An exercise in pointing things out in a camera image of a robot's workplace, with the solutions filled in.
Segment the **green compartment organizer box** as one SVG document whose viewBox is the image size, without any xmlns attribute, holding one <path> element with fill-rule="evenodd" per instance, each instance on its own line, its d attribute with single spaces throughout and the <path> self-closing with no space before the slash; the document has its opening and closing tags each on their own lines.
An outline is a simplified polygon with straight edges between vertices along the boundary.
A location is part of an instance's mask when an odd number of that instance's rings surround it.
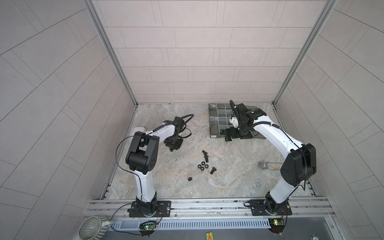
<svg viewBox="0 0 384 240">
<path fill-rule="evenodd" d="M 233 116 L 233 111 L 230 104 L 209 104 L 209 122 L 210 122 L 210 137 L 225 138 L 224 130 L 234 127 L 229 123 Z M 250 139 L 265 139 L 265 137 L 255 130 L 251 130 Z"/>
</svg>

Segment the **black bolt pair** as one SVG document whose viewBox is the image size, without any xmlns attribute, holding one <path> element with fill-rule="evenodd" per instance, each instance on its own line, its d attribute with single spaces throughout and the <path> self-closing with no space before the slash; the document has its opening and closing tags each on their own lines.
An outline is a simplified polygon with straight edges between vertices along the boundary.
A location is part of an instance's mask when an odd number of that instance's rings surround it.
<svg viewBox="0 0 384 240">
<path fill-rule="evenodd" d="M 204 154 L 204 158 L 205 158 L 205 162 L 208 163 L 209 162 L 209 156 L 208 156 L 208 153 L 206 151 L 202 151 L 203 154 Z"/>
</svg>

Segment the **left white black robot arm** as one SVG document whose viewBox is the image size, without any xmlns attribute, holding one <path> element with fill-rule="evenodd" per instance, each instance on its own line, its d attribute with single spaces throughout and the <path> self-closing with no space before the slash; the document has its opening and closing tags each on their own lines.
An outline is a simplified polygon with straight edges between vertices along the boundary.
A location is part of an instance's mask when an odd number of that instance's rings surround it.
<svg viewBox="0 0 384 240">
<path fill-rule="evenodd" d="M 137 197 L 128 209 L 129 217 L 152 217 L 158 212 L 152 170 L 157 163 L 159 145 L 164 143 L 171 152 L 180 149 L 183 140 L 191 136 L 189 134 L 183 137 L 180 133 L 187 128 L 187 123 L 193 117 L 193 114 L 175 117 L 174 120 L 166 120 L 151 131 L 138 131 L 131 136 L 132 142 L 126 155 L 129 169 L 121 168 L 135 175 L 138 188 Z"/>
</svg>

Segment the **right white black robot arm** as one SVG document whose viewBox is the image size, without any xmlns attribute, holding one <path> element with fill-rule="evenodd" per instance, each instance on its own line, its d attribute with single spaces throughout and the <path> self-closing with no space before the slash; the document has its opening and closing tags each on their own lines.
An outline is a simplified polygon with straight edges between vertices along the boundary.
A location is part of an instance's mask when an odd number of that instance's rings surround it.
<svg viewBox="0 0 384 240">
<path fill-rule="evenodd" d="M 230 100 L 233 115 L 231 128 L 224 130 L 225 141 L 251 139 L 251 132 L 258 132 L 270 141 L 285 161 L 280 169 L 281 178 L 265 196 L 265 201 L 256 208 L 269 215 L 288 215 L 288 199 L 292 193 L 317 172 L 316 148 L 303 144 L 276 125 L 267 114 L 256 108 L 249 110 L 244 104 L 236 105 Z"/>
</svg>

